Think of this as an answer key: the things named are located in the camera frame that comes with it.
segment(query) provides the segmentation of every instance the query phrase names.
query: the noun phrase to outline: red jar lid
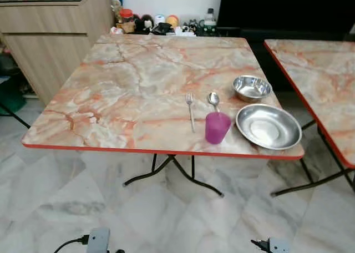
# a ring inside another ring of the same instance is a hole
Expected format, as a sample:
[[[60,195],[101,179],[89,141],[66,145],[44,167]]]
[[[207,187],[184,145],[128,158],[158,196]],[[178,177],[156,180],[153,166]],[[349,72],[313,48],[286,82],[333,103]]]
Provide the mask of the red jar lid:
[[[124,18],[132,17],[133,13],[132,10],[130,9],[122,9],[120,10],[120,15]]]

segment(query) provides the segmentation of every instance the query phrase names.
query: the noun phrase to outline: fork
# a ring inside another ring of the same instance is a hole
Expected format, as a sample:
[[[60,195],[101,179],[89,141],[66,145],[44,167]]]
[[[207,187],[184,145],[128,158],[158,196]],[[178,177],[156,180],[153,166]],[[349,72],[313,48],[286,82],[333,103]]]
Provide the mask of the fork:
[[[191,93],[187,93],[187,95],[186,95],[186,103],[188,104],[189,110],[190,110],[192,132],[195,132],[194,113],[191,110],[192,102],[193,102],[192,94]]]

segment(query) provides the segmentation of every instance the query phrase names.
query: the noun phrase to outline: floor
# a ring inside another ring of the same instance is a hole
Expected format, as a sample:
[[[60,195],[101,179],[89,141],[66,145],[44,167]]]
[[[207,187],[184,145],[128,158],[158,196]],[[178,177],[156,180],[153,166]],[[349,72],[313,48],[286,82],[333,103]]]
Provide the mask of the floor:
[[[311,119],[296,95],[277,95],[301,124]],[[32,123],[42,109],[30,100],[18,114]],[[150,170],[152,155],[27,149],[25,132],[0,117],[2,253],[53,252],[98,226],[111,229],[111,253],[252,253],[260,251],[250,240],[268,237],[286,239],[290,252],[353,252],[355,195],[344,178],[272,198],[273,190],[307,182],[299,162],[196,157],[196,177],[224,198],[173,165],[123,188]],[[314,178],[338,171],[315,127],[302,144]],[[178,160],[189,171],[190,158]],[[61,253],[85,251],[71,244]]]

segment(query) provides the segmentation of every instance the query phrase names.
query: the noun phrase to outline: white wall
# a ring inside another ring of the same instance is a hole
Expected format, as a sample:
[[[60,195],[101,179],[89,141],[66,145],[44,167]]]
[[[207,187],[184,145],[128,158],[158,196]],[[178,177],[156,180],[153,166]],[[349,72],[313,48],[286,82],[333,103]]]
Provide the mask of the white wall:
[[[154,18],[156,14],[175,14],[182,21],[203,19],[208,8],[213,8],[218,17],[220,3],[221,0],[123,0],[124,7],[139,16],[150,14]]]

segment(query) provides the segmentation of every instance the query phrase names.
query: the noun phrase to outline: wooden cabinet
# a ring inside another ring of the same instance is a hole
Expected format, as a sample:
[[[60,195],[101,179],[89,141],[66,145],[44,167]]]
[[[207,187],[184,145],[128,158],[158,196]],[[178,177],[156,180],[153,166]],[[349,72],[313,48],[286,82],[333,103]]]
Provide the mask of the wooden cabinet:
[[[48,104],[113,18],[110,0],[9,2],[0,3],[0,23],[2,39]]]

